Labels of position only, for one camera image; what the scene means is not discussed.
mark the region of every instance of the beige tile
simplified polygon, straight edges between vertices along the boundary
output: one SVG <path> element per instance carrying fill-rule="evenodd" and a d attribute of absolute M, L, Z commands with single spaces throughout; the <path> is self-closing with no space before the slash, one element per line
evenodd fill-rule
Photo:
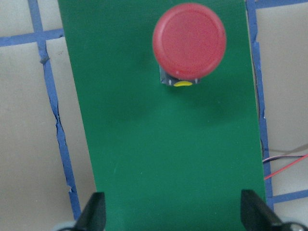
<path fill-rule="evenodd" d="M 36 43 L 0 48 L 0 229 L 72 220 Z"/>
<path fill-rule="evenodd" d="M 308 226 L 308 198 L 277 203 L 274 206 L 276 214 L 285 222 L 299 222 Z"/>
<path fill-rule="evenodd" d="M 308 153 L 307 12 L 308 3 L 257 10 L 271 156 Z M 291 161 L 274 161 L 271 170 Z M 308 189 L 307 163 L 273 177 L 274 195 Z"/>
<path fill-rule="evenodd" d="M 38 0 L 39 13 L 43 30 L 62 28 L 62 21 L 57 0 Z"/>
<path fill-rule="evenodd" d="M 0 1 L 0 37 L 33 32 L 27 0 Z"/>

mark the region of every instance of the blue tape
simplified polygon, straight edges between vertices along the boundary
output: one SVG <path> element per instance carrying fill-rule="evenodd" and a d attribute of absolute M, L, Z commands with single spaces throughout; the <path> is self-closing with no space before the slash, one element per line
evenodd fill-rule
<path fill-rule="evenodd" d="M 260 138 L 262 144 L 262 153 L 263 153 L 263 158 L 268 158 L 270 154 L 268 147 L 268 133 L 267 133 L 266 118 L 265 118 L 265 104 L 264 104 L 262 72 L 261 72 L 260 47 L 259 43 L 257 42 L 258 28 L 257 28 L 255 0 L 247 0 L 246 8 L 248 15 L 250 44 L 252 49 L 252 59 L 253 59 L 254 70 L 256 75 L 256 84 L 257 84 L 259 129 L 260 129 Z M 267 176 L 269 174 L 270 174 L 270 163 L 266 163 L 264 165 L 264 175 Z M 267 204 L 271 209 L 274 209 L 274 205 L 271 200 L 273 196 L 271 179 L 265 181 L 265 188 L 266 188 Z"/>
<path fill-rule="evenodd" d="M 1 37 L 0 47 L 36 42 L 38 39 L 41 40 L 58 39 L 63 36 L 64 36 L 63 29 L 56 29 L 56 30 L 47 30 L 24 35 Z"/>
<path fill-rule="evenodd" d="M 285 6 L 297 3 L 308 2 L 308 0 L 258 0 L 256 1 L 256 8 L 267 8 L 267 7 L 275 7 L 275 6 Z"/>
<path fill-rule="evenodd" d="M 43 26 L 42 26 L 42 22 L 40 19 L 39 7 L 38 7 L 39 5 L 38 5 L 37 0 L 28 0 L 28 4 L 30 8 L 34 32 L 37 35 L 40 35 L 40 34 L 48 35 L 48 33 L 46 34 L 40 33 L 43 31 Z M 59 143 L 60 156 L 61 156 L 61 160 L 63 164 L 64 174 L 66 177 L 66 184 L 69 187 L 71 187 L 71 190 L 69 191 L 71 207 L 73 210 L 74 219 L 78 219 L 81 213 L 80 204 L 79 204 L 72 164 L 71 164 L 68 148 L 67 148 L 66 141 L 65 141 L 65 133 L 61 125 L 59 108 L 58 108 L 57 91 L 56 91 L 56 87 L 55 87 L 54 80 L 53 80 L 51 63 L 50 63 L 47 49 L 46 49 L 45 36 L 37 37 L 37 43 L 39 47 L 38 48 L 39 55 L 41 57 L 40 62 L 43 64 L 43 69 L 44 69 L 44 78 L 45 78 L 45 83 L 46 83 L 46 88 L 47 88 L 47 94 L 49 97 L 52 112 L 56 119 L 57 140 Z"/>
<path fill-rule="evenodd" d="M 273 200 L 273 203 L 281 203 L 281 202 L 292 201 L 292 200 L 301 199 L 305 197 L 308 197 L 308 190 L 302 190 L 298 192 L 291 192 L 291 193 L 287 193 L 283 195 L 274 196 L 272 200 Z"/>

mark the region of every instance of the green board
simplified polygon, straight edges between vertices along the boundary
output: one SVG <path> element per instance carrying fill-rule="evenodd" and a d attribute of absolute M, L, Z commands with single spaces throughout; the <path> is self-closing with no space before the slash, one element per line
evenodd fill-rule
<path fill-rule="evenodd" d="M 159 17 L 179 0 L 59 0 L 107 231 L 240 231 L 241 189 L 264 198 L 243 0 L 196 1 L 227 49 L 201 84 L 160 83 Z"/>

